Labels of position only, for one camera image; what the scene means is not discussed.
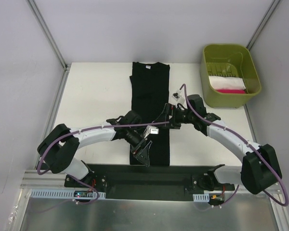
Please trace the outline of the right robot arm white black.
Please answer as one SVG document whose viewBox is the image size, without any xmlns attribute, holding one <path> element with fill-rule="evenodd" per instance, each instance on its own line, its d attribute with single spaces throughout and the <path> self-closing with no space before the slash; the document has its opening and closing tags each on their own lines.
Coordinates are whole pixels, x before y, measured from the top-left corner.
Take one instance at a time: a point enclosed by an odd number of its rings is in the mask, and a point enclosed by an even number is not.
<svg viewBox="0 0 289 231">
<path fill-rule="evenodd" d="M 218 190 L 224 184 L 243 185 L 250 193 L 258 194 L 282 178 L 275 149 L 269 145 L 242 141 L 228 131 L 226 124 L 214 113 L 207 113 L 202 98 L 198 94 L 189 95 L 189 105 L 166 103 L 157 122 L 165 122 L 166 129 L 180 129 L 182 124 L 191 124 L 207 137 L 210 137 L 242 163 L 241 167 L 220 164 L 208 171 L 207 184 Z"/>
</svg>

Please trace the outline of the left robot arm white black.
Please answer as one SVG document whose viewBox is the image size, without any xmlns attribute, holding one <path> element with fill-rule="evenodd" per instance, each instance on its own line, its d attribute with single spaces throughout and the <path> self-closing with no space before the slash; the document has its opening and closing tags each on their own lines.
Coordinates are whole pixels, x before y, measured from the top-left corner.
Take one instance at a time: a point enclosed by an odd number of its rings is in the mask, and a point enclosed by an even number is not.
<svg viewBox="0 0 289 231">
<path fill-rule="evenodd" d="M 143 132 L 141 128 L 141 118 L 134 111 L 108 119 L 92 128 L 71 129 L 59 124 L 38 146 L 37 151 L 53 174 L 63 172 L 73 176 L 81 187 L 88 187 L 94 180 L 93 171 L 75 158 L 77 150 L 98 142 L 124 139 L 130 144 L 132 156 L 141 164 L 149 166 L 152 141 L 148 136 L 157 135 L 159 130 L 152 125 L 147 125 Z"/>
</svg>

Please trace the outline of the black t shirt blue logo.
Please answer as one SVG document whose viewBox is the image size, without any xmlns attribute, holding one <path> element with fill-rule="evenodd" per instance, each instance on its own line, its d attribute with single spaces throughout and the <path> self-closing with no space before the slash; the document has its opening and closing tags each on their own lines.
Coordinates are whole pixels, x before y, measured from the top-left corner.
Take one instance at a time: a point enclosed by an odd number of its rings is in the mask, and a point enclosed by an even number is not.
<svg viewBox="0 0 289 231">
<path fill-rule="evenodd" d="M 170 66 L 163 63 L 132 63 L 130 76 L 132 97 L 131 109 L 142 123 L 155 121 L 169 101 Z M 158 135 L 149 135 L 152 141 L 149 150 L 150 165 L 170 165 L 170 131 L 160 128 Z"/>
</svg>

